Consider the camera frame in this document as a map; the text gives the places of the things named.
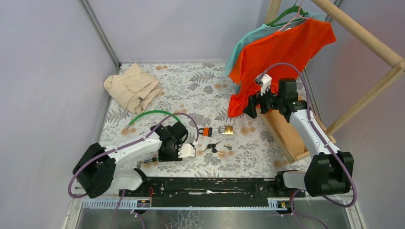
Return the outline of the brass padlock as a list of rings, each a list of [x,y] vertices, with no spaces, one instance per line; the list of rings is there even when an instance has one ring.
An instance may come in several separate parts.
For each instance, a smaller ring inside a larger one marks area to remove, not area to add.
[[[218,131],[222,135],[234,135],[233,126],[225,125],[218,128]]]

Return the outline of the orange padlock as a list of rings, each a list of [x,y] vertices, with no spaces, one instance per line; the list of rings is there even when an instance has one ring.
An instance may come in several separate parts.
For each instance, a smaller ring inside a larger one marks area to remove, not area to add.
[[[199,128],[198,134],[206,136],[206,137],[211,137],[213,134],[213,128],[212,127]]]

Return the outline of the black keys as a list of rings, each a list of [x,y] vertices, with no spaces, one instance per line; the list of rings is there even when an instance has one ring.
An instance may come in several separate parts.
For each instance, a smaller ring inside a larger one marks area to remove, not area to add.
[[[216,146],[219,144],[220,142],[217,143],[211,143],[208,144],[207,147],[203,150],[203,152],[207,151],[207,150],[211,150],[212,153],[216,153],[216,154],[223,154],[222,151],[219,151],[218,149],[216,149]]]

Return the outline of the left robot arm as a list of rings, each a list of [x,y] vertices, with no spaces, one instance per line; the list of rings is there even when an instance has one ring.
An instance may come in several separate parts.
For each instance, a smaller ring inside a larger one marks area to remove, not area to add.
[[[157,152],[160,162],[182,161],[194,157],[193,144],[184,143],[188,135],[181,122],[174,125],[156,125],[145,136],[139,136],[121,145],[103,147],[94,143],[73,169],[76,180],[89,198],[97,198],[110,189],[131,190],[136,196],[148,191],[147,178],[139,169],[122,169],[142,155]]]

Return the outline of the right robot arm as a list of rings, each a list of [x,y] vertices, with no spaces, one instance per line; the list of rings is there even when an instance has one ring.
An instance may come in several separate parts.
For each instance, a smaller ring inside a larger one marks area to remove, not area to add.
[[[281,79],[276,93],[271,90],[272,78],[265,74],[255,80],[261,89],[249,96],[244,113],[257,117],[256,106],[265,114],[277,110],[298,132],[311,156],[305,172],[283,171],[274,183],[275,193],[285,197],[294,189],[307,191],[311,196],[329,196],[357,192],[352,179],[354,159],[342,152],[323,132],[306,101],[300,100],[294,79]]]

